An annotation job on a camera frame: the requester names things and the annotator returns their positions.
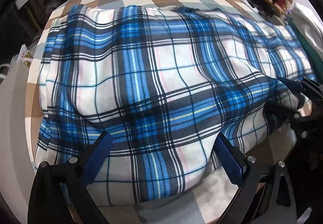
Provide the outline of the grey pillow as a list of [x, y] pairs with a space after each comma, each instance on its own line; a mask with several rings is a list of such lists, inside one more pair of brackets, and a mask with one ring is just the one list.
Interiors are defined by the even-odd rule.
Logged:
[[291, 10], [291, 18], [304, 38], [322, 59], [322, 25], [308, 7], [296, 2]]

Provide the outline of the blue white plaid shirt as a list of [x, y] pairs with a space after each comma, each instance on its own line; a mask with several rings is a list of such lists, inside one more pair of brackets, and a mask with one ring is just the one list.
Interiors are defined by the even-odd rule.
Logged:
[[35, 163], [65, 163], [106, 131], [97, 204], [173, 196], [219, 167], [219, 133], [248, 152], [280, 127], [267, 102], [301, 108], [280, 79], [303, 77], [315, 74], [290, 26], [218, 8], [74, 6], [44, 46]]

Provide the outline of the checkered bed sheet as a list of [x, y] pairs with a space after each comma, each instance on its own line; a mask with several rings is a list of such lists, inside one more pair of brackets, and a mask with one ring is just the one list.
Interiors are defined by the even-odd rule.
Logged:
[[[54, 20], [68, 15], [72, 7], [84, 5], [89, 8], [116, 9], [127, 6], [174, 9], [189, 7], [196, 9], [221, 9], [240, 14], [251, 20], [264, 21], [242, 0], [69, 0], [50, 16], [37, 45], [29, 69], [26, 88], [25, 128], [29, 156], [34, 167], [39, 130], [43, 120], [39, 98], [39, 70], [46, 38]], [[192, 188], [173, 196], [128, 205], [101, 206], [111, 222], [127, 223], [211, 223], [222, 214], [236, 187], [233, 186], [220, 167], [207, 171]]]

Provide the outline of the green cloth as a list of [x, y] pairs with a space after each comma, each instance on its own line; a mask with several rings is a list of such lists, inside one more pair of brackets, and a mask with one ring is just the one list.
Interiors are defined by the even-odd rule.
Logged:
[[322, 59], [316, 52], [316, 50], [311, 46], [311, 44], [305, 39], [305, 37], [299, 32], [294, 24], [294, 21], [291, 17], [286, 17], [286, 22], [291, 26], [292, 30], [294, 31], [295, 35], [297, 36], [300, 44], [302, 45], [311, 65], [315, 73], [316, 80], [322, 84]]

